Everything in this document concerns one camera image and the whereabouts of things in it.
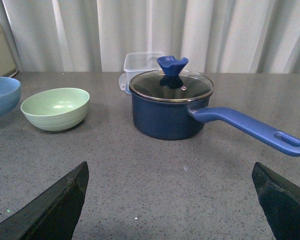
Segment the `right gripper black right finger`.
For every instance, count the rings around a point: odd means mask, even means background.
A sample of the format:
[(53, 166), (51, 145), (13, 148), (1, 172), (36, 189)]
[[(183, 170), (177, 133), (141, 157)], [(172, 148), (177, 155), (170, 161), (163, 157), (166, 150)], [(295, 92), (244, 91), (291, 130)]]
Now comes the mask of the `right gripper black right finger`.
[(252, 181), (275, 239), (300, 240), (300, 187), (260, 162)]

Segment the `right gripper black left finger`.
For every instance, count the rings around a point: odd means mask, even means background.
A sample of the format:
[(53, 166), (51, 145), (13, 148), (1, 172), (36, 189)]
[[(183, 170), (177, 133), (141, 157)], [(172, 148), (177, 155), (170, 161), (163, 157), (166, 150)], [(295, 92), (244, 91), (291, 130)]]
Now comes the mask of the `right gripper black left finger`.
[(70, 240), (89, 182), (86, 161), (0, 223), (0, 240)]

